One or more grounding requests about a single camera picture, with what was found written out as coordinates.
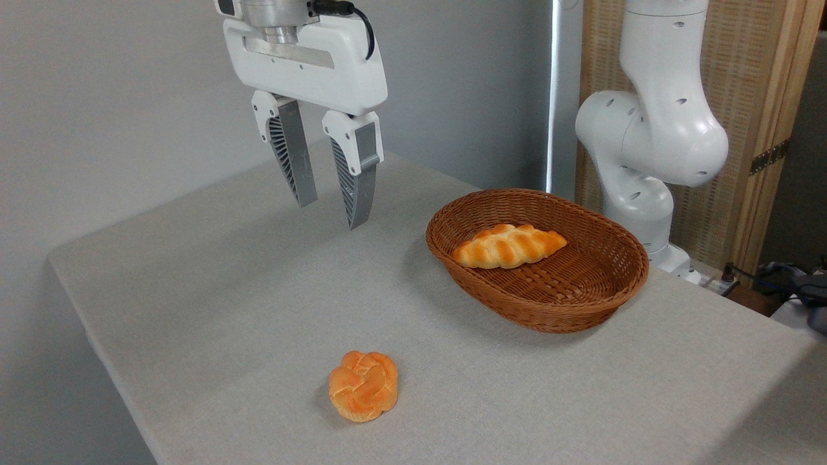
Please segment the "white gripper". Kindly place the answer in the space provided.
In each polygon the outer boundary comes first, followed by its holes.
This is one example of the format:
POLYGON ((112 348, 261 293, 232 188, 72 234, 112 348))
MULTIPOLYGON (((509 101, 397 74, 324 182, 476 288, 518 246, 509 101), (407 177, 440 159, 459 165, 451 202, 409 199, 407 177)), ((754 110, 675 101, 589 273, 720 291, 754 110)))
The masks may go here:
POLYGON ((298 205, 315 202, 318 194, 297 100, 332 109, 322 126, 333 147, 348 226, 366 223, 376 168, 384 161, 380 119, 372 111, 389 94, 380 50, 366 59, 363 21, 321 17, 298 30, 298 43, 275 44, 244 21, 225 19, 224 37, 240 82, 261 89, 251 100, 260 138, 277 157, 298 205))

